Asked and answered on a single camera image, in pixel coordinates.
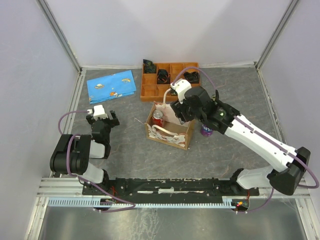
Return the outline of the canvas tote bag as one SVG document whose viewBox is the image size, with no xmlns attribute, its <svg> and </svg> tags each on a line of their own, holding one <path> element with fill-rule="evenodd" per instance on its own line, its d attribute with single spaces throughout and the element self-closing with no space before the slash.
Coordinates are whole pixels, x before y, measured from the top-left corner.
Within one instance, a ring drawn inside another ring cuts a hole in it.
<svg viewBox="0 0 320 240">
<path fill-rule="evenodd" d="M 181 123 L 175 116 L 170 104 L 166 103 L 166 96 L 170 89 L 167 89 L 163 95 L 162 102 L 154 102 L 146 122 L 144 123 L 146 137 L 150 140 L 166 144 L 179 149 L 187 150 L 191 142 L 195 121 Z M 152 113 L 159 109 L 164 113 L 164 125 L 160 127 L 154 125 L 152 121 Z"/>
</svg>

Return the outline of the red soda can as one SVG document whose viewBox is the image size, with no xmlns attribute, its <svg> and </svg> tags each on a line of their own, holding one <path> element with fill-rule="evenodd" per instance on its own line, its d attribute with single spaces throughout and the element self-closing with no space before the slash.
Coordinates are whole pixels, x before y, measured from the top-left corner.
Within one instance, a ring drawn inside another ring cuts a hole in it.
<svg viewBox="0 0 320 240">
<path fill-rule="evenodd" d="M 165 123 L 165 114 L 163 113 L 162 110 L 160 109 L 155 109 L 153 112 L 152 112 L 152 123 L 154 125 L 157 125 L 159 127 L 163 127 L 164 126 L 164 123 Z"/>
</svg>

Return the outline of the purple soda can front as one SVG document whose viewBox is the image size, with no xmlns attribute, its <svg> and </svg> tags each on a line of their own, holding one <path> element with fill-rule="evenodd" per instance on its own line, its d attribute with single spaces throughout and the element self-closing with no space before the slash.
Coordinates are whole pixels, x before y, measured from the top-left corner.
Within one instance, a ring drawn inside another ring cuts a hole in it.
<svg viewBox="0 0 320 240">
<path fill-rule="evenodd" d="M 201 125 L 200 128 L 200 133 L 204 136 L 204 137 L 210 137 L 213 134 L 213 130 L 210 129 L 208 126 L 206 126 L 205 124 Z"/>
</svg>

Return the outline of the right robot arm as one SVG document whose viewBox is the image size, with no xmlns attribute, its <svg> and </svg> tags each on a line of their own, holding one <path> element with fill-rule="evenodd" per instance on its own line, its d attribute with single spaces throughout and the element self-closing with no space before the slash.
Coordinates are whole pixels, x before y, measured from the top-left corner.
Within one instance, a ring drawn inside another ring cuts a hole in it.
<svg viewBox="0 0 320 240">
<path fill-rule="evenodd" d="M 267 167 L 239 169 L 229 183 L 231 193 L 240 196 L 249 189 L 270 185 L 284 195 L 294 194 L 309 163 L 311 152 L 307 148 L 278 141 L 234 107 L 210 97 L 201 86 L 176 83 L 170 88 L 177 93 L 171 108 L 181 123 L 198 120 L 210 130 L 242 143 L 268 163 Z"/>
</svg>

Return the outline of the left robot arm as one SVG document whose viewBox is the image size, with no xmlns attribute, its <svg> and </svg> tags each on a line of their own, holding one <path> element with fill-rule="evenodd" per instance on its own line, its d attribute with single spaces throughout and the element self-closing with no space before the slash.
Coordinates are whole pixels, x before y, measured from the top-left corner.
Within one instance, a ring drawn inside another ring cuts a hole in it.
<svg viewBox="0 0 320 240">
<path fill-rule="evenodd" d="M 62 134 L 50 158 L 50 170 L 55 174 L 72 174 L 93 184 L 99 195 L 106 195 L 111 189 L 109 175 L 106 170 L 90 163 L 90 159 L 107 159 L 110 155 L 110 133 L 112 128 L 120 124 L 116 112 L 111 116 L 102 113 L 99 116 L 86 116 L 91 134 L 72 137 Z"/>
</svg>

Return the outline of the rolled black tie right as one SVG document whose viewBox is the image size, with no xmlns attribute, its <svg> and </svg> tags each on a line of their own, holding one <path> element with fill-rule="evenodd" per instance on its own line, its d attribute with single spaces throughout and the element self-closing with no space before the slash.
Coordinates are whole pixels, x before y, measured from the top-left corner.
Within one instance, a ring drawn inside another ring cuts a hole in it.
<svg viewBox="0 0 320 240">
<path fill-rule="evenodd" d="M 200 83 L 200 74 L 197 71 L 193 72 L 184 72 L 183 77 L 191 84 L 199 84 Z"/>
</svg>

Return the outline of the rolled black orange tie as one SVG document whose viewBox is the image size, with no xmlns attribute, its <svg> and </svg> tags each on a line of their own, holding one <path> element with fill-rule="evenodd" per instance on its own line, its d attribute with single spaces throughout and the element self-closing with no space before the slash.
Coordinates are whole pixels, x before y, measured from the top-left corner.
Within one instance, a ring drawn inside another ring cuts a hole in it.
<svg viewBox="0 0 320 240">
<path fill-rule="evenodd" d="M 169 84 L 170 83 L 170 74 L 166 69 L 159 69 L 157 71 L 157 84 Z"/>
</svg>

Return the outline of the blue space print cloth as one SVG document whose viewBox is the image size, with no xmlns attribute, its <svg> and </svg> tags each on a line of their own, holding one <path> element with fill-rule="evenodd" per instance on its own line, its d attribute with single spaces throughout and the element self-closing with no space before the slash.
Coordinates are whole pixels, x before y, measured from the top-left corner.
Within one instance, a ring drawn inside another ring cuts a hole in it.
<svg viewBox="0 0 320 240">
<path fill-rule="evenodd" d="M 90 79 L 86 84 L 90 104 L 130 96 L 137 90 L 131 70 Z"/>
</svg>

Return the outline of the wooden compartment tray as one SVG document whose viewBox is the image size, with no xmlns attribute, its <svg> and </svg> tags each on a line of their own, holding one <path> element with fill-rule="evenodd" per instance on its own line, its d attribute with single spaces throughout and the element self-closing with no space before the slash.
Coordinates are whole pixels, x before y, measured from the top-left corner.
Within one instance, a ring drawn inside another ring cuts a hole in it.
<svg viewBox="0 0 320 240">
<path fill-rule="evenodd" d="M 199 67 L 197 62 L 165 62 L 154 64 L 156 65 L 156 73 L 144 73 L 144 65 L 142 65 L 140 100 L 143 102 L 161 102 L 166 90 L 170 88 L 170 84 L 173 83 L 178 74 L 185 68 L 188 68 L 186 72 L 191 73 L 196 71 L 200 74 L 200 71 L 196 69 Z M 170 76 L 169 84 L 157 84 L 157 73 L 159 69 L 168 71 Z M 191 85 L 193 87 L 200 86 L 201 77 L 199 83 Z"/>
</svg>

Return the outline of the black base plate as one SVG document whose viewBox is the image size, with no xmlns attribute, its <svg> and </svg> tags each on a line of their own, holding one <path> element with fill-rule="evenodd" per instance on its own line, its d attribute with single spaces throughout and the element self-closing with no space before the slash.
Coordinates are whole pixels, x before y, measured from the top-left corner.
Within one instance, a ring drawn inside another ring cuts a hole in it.
<svg viewBox="0 0 320 240">
<path fill-rule="evenodd" d="M 116 178 L 101 189 L 117 204 L 220 204 L 223 197 L 256 197 L 259 189 L 244 189 L 234 179 L 219 178 Z"/>
</svg>

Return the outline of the aluminium frame rail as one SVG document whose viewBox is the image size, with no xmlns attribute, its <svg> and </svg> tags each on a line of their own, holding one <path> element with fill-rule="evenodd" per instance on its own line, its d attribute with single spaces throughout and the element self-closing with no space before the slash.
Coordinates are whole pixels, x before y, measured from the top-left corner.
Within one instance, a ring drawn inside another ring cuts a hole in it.
<svg viewBox="0 0 320 240">
<path fill-rule="evenodd" d="M 77 178 L 42 178 L 37 190 L 38 197 L 78 197 L 83 185 Z"/>
</svg>

